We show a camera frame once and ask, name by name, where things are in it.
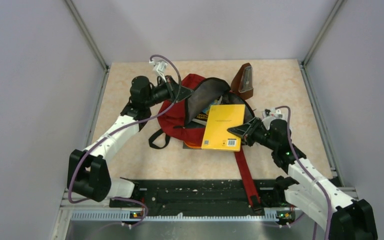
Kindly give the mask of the black colourful story book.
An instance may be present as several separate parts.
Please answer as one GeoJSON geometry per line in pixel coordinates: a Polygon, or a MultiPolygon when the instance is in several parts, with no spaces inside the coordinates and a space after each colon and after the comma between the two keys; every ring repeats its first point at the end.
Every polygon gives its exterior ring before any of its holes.
{"type": "Polygon", "coordinates": [[[201,124],[203,126],[207,125],[209,112],[211,109],[211,106],[213,105],[220,105],[222,103],[222,96],[212,101],[206,108],[204,108],[192,121],[198,124],[201,124]]]}

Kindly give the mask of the red student backpack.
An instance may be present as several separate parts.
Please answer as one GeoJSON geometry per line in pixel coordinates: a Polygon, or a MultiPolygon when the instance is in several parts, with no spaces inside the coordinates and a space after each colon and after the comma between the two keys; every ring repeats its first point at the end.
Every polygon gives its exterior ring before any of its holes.
{"type": "Polygon", "coordinates": [[[192,126],[193,119],[212,101],[222,96],[222,104],[245,105],[244,121],[248,122],[255,117],[249,104],[231,91],[230,85],[217,77],[205,78],[190,73],[182,80],[182,86],[194,90],[194,93],[185,100],[171,106],[171,102],[163,102],[157,117],[160,130],[148,139],[153,149],[164,149],[171,138],[202,145],[205,132],[204,126],[192,126]]]}

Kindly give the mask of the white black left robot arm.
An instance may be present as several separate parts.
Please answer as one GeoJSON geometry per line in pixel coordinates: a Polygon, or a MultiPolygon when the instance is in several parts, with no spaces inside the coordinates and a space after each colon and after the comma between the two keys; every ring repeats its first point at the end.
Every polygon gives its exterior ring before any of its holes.
{"type": "Polygon", "coordinates": [[[128,179],[111,178],[108,163],[131,137],[154,119],[151,107],[164,101],[173,106],[194,91],[164,75],[157,77],[156,86],[146,76],[137,76],[132,80],[129,92],[128,103],[114,124],[94,143],[70,154],[67,176],[70,203],[121,198],[127,206],[136,206],[141,194],[135,190],[135,184],[128,179]]]}

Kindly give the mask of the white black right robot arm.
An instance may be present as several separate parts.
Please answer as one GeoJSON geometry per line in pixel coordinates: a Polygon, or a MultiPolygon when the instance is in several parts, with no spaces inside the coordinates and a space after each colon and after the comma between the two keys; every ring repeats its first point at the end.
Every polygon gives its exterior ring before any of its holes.
{"type": "Polygon", "coordinates": [[[278,182],[273,200],[279,206],[292,204],[324,229],[326,240],[377,240],[379,238],[372,206],[364,199],[344,193],[322,175],[307,156],[292,143],[290,123],[273,119],[228,128],[248,146],[258,143],[272,151],[274,163],[287,178],[278,182]]]}

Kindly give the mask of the yellow book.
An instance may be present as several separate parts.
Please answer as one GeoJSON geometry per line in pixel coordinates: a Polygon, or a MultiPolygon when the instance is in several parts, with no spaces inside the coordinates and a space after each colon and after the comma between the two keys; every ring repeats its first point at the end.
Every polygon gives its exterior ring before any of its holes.
{"type": "Polygon", "coordinates": [[[241,148],[241,139],[228,132],[228,129],[244,123],[245,108],[244,104],[212,105],[209,109],[201,148],[238,152],[241,148]]]}

